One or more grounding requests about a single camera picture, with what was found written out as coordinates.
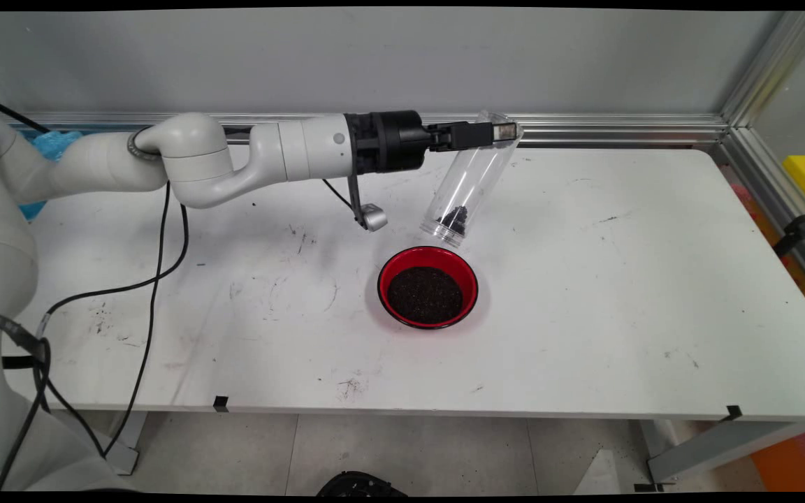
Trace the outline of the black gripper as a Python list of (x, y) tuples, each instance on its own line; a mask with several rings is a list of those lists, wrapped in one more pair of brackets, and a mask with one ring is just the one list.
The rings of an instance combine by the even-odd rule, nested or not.
[(426, 152), (462, 152), (514, 140), (517, 123), (424, 125), (414, 110), (345, 115), (351, 139), (351, 174), (389, 174), (422, 167)]

